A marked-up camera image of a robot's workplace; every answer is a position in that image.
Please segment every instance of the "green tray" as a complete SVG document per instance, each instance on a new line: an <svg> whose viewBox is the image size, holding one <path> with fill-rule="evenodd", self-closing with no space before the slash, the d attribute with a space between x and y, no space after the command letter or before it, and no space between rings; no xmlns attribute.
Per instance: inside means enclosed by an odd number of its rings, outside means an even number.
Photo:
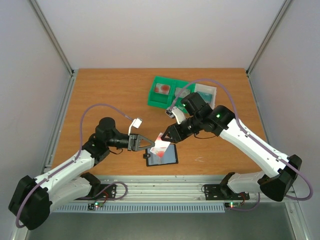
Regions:
<svg viewBox="0 0 320 240"><path fill-rule="evenodd" d="M162 109L167 109L172 102L175 99L175 92L176 88L183 88L185 85L187 85L188 81L182 81L162 76L156 76L154 78L153 84L150 88L149 95L148 95L148 105L153 107L158 107ZM169 94L162 94L155 92L155 88L157 84L166 84L170 85ZM191 84L187 87L187 89L190 90L191 93L195 91L195 84ZM184 113L188 113L185 108L181 104L181 97L178 98L178 101L176 102L175 106L178 107L180 110L182 110Z"/></svg>

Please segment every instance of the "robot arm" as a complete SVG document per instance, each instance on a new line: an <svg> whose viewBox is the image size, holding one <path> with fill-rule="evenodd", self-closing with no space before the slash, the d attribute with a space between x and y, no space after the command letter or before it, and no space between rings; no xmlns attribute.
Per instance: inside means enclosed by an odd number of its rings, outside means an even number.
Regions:
<svg viewBox="0 0 320 240"><path fill-rule="evenodd" d="M235 118L235 114L225 106L219 105L211 109L201 96L193 92L183 98L181 103L191 117L184 118L182 112L174 107L167 110L171 118L177 123L170 125L162 136L163 141L178 143L191 135L197 135L201 130L210 132L230 142L257 163L262 172L238 174L230 172L221 182L221 191L226 198L231 193L263 192L274 201L281 202L297 178L297 174L284 163L279 161L248 135L254 136L260 144L276 153L296 169L300 169L302 160L296 156L288 157L276 150L250 131L241 121L242 131Z"/></svg>
<svg viewBox="0 0 320 240"><path fill-rule="evenodd" d="M129 133L120 133L116 129L115 120L105 117L95 128L95 133L82 146L80 152L74 154L67 161L54 169L35 178L23 177L17 184L9 204L9 210L17 216L18 211L31 190L39 187L30 195L23 206L19 220L29 229L39 227L56 208L74 199L89 196L95 197L100 190L100 181L88 171L103 161L109 154L109 147L141 151L154 147L155 143L139 134L130 133L131 127L138 128L141 119L133 120ZM141 140L150 145L141 147Z"/></svg>

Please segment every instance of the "white wall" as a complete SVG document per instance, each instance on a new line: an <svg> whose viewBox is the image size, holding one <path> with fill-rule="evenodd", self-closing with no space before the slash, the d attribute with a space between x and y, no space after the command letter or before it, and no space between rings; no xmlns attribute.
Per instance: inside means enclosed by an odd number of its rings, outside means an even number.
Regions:
<svg viewBox="0 0 320 240"><path fill-rule="evenodd" d="M283 0L38 0L74 69L247 68Z"/></svg>
<svg viewBox="0 0 320 240"><path fill-rule="evenodd" d="M0 1L0 238L9 239L8 205L18 181L40 173L69 79L27 0Z"/></svg>
<svg viewBox="0 0 320 240"><path fill-rule="evenodd" d="M320 239L320 1L293 1L252 73L270 142L303 160L314 197L301 208L314 240ZM300 197L308 187L299 179Z"/></svg>

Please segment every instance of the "purple cable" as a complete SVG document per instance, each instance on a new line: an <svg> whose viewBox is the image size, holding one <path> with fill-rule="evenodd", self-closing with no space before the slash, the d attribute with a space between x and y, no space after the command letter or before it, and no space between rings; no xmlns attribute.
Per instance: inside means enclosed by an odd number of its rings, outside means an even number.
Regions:
<svg viewBox="0 0 320 240"><path fill-rule="evenodd" d="M61 172L63 169L65 169L66 167L68 167L69 165L71 165L72 163L74 163L80 156L81 154L81 150L82 150L82 138L83 138L83 134L82 134L82 125L83 125L83 121L84 121L84 118L85 118L85 115L87 114L87 112L94 108L94 107L97 107L97 106L104 106L104 107L109 107L109 108L112 108L113 110L116 110L118 113L120 113L122 116L126 117L127 119L129 119L130 121L133 121L133 119L129 116L127 116L124 112L120 111L118 108L110 105L110 104L107 104L107 103L96 103L96 104L93 104L91 106L89 106L85 111L84 113L82 114L81 116L81 119L80 119L80 131L79 131L79 134L80 134L80 144L79 144L79 150L74 158L74 160L68 162L67 164L63 165L62 167L58 168L57 170L55 170L54 172L52 172L50 175L48 175L48 178L44 178L43 180L41 180L37 185L35 185L31 191L26 195L26 197L24 198L24 200L22 201L20 207L19 207L19 210L16 214L16 218L15 218L15 225L17 228L21 229L23 228L25 225L20 225L19 224L19 219L20 219L20 216L21 216L21 212L22 210L24 209L27 201L29 200L29 198L31 197L31 195L35 192L35 190L41 185L43 184L45 181L48 181L50 178L52 178L54 175L56 175L57 173ZM125 195L127 195L128 193L128 187L125 186L125 190L126 192L124 193L123 196L121 197L118 197L117 199L122 199Z"/></svg>
<svg viewBox="0 0 320 240"><path fill-rule="evenodd" d="M288 162L286 162L285 160L283 160L281 157L279 157L277 154L275 154L272 150L270 150L269 148L267 148L266 146L264 146L258 139L256 139L254 136L252 136L251 134L248 134L248 132L242 127L242 125L240 124L240 121L239 121L239 116L238 116L238 111L237 111L237 108L236 108L236 104L233 100L233 98L231 97L231 94L229 93L229 91L227 90L227 88L225 86L223 86L220 82L216 81L216 80L212 80L212 79L207 79L207 78L203 78L203 79L197 79L197 80L194 80L194 81L191 81L189 82L187 85L185 85L181 90L180 92L178 93L178 95L175 97L175 99L173 100L171 106L169 107L170 110L172 110L172 108L175 106L180 94L187 88L189 87L191 84L194 84L194 83L198 83L198 82L212 82L214 84L217 84L218 86L220 86L224 91L225 93L227 94L227 96L229 97L230 99L230 102L232 104L232 108L233 108L233 112L234 112L234 115L235 115L235 121L236 121L236 124L239 126L239 128L244 132L246 133L246 135L251 138L256 144L258 144L261 148L263 148L264 150L266 150L269 154L271 154L273 157L275 157L276 159L278 159L281 163L285 164L286 166L288 166L291 170L293 170L296 174L298 174L304 181L305 183L308 185L309 187L309 195L306 196L306 197L295 197L295 196L290 196L290 195L285 195L287 198L289 199L293 199L293 200L298 200L298 201L306 201L306 200L309 200L313 194L314 194L314 189L311 185L311 182L307 179L307 177L301 173L299 170L297 170L295 167L293 167L291 164L289 164Z"/></svg>
<svg viewBox="0 0 320 240"><path fill-rule="evenodd" d="M88 199L88 200L93 199L93 198L99 196L100 194L102 194L107 188L111 187L112 185L116 185L116 184L121 184L121 185L124 186L124 188L125 188L124 194L123 194L122 196L120 196L120 197L108 198L107 200L113 200L113 201L114 201L114 200L123 199L123 198L128 194L128 186L127 186L124 182L122 182L122 181L115 181L115 182L109 184L109 185L106 186L104 189L102 189L99 193L97 193L94 197L84 196L84 197L80 197L80 199Z"/></svg>
<svg viewBox="0 0 320 240"><path fill-rule="evenodd" d="M259 206L259 204L260 204L260 192L258 192L258 201L256 201L256 204L253 207L247 208L247 209L226 207L226 209L235 210L235 211L239 211L239 212L249 212L249 211L255 210Z"/></svg>

